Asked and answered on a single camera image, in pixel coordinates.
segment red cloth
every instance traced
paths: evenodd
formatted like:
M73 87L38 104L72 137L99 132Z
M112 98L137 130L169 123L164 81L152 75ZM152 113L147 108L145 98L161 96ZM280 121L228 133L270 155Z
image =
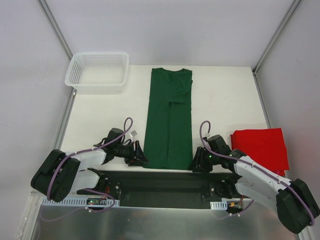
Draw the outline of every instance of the red cloth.
M231 145L278 175L284 176L284 170L289 170L281 128L236 130L231 135Z

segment white wall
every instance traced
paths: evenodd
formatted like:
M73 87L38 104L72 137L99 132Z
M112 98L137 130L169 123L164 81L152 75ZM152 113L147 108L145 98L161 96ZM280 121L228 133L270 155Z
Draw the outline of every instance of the white wall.
M254 67L292 0L47 0L73 53Z
M290 176L320 205L320 1L305 0L258 72L271 125L281 127ZM320 239L320 219L313 227Z
M30 181L69 95L69 61L36 0L0 3L0 239L14 239Z

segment purple cable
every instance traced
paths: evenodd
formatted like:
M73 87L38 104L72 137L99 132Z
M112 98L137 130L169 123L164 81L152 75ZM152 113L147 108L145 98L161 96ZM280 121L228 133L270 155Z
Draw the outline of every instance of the purple cable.
M109 194L107 193L103 193L103 192L99 192L99 191L95 191L95 190L92 190L92 189L89 189L89 188L85 188L84 190L88 191L88 192L92 192L92 193L95 193L95 194L100 194L100 195L104 195L104 196L107 196L108 198L111 198L112 200L112 204L110 206L107 206L105 207L104 209L102 210L93 210L91 209L91 212L93 213L102 213L102 212L105 212L109 209L111 209L115 204L116 204L116 200ZM40 210L39 210L39 218L46 222L46 223L52 223L52 222L55 222L55 221L58 221L60 219L63 219L64 217L66 216L69 216L70 214L73 214L74 212L78 211L78 210L81 210L81 209L86 209L85 207L81 206L81 207L77 207L75 209L73 209L72 211L66 213L65 215L62 215L62 216L59 216L57 218L54 218L54 219L45 219L43 216L42 216L42 211L43 211L43 208L40 207ZM41 226L40 226L40 222L38 223L38 233L37 233L37 240L39 240L40 238L40 233L41 233Z
M131 124L130 124L130 126L128 127L128 129L126 129L126 123L127 123L128 120L131 120ZM134 123L133 119L132 119L131 117L127 117L127 118L125 119L124 125L123 125L124 132L123 132L120 136L118 136L118 137L116 137L115 139L113 139L113 140L111 140L111 141L109 141L109 142L107 142L107 143L105 143L105 144L103 144L103 145L101 145L101 146L98 146L98 147L96 147L96 148L89 148L89 149L85 149L85 150L80 150L80 151L78 151L78 152L76 152L76 153L75 153L75 152L74 152L74 153L71 153L71 154L67 155L64 159L62 159L62 161L60 162L60 164L58 165L58 167L56 168L56 170L55 170L54 173L53 173L53 176L52 176L52 178L51 178L51 181L50 181L48 190L47 190L47 192L46 192L46 199L47 199L48 201L51 200L51 199L50 199L51 188L52 188L52 186L53 186L53 184L54 184L54 181L55 181L55 179L56 179L56 177L57 177L57 175L58 175L59 170L61 169L62 165L68 160L68 158L71 158L71 157L73 157L73 156L75 156L75 155L77 155L77 154L83 154L83 153L95 151L95 150L104 148L104 147L106 147L106 146L114 143L114 142L117 141L118 139L122 138L127 132L129 132L129 130L131 129L133 123Z
M255 200L252 200L248 206L246 206L241 212L239 212L239 215L237 213L233 213L233 214L229 214L229 215L226 215L226 216L223 216L223 217L216 217L215 215L212 214L212 216L217 219L217 220L223 220L223 219L226 219L226 218L229 218L229 217L235 217L235 216L240 216L240 214L243 214L245 211L248 210L248 208L250 208L252 206L252 204L254 203Z
M232 160L236 160L238 162L241 162L241 163L244 163L246 165L249 165L249 166L252 166L251 163L243 160L243 159L239 159L239 158L236 158L236 157L233 157L233 156L227 156L227 155L222 155L222 154L219 154L219 153L216 153L214 151L212 151L209 147L206 146L206 143L205 143L205 140L203 139L202 137L202 127L205 123L208 123L209 124L209 129L208 129L208 133L210 132L210 129L211 129L211 123L206 120L204 121L203 123L201 123L200 125L200 130L199 130L199 133L200 133L200 139L201 139L201 142L203 144L203 146L205 147L205 149L207 149L210 153L218 156L218 157L222 157L222 158L225 158L225 159L232 159ZM309 217L311 219L311 223L309 224L309 226L313 226L315 224L315 218L312 214L312 212L310 211L310 209L308 208L308 206L305 204L305 202L302 200L302 198L298 195L298 193L291 187L289 186L288 184L286 184L285 182L282 182L281 180L279 180L277 177L271 175L270 173L268 173L266 170L264 170L263 168L257 166L257 165L253 165L254 168L258 169L260 172L264 173L265 175L267 175L269 178L277 181L279 184L282 184L283 186L285 186L286 188L288 188L292 193L293 195L299 200L299 202L302 204L302 206L305 208L305 210L307 211L307 213L309 214Z

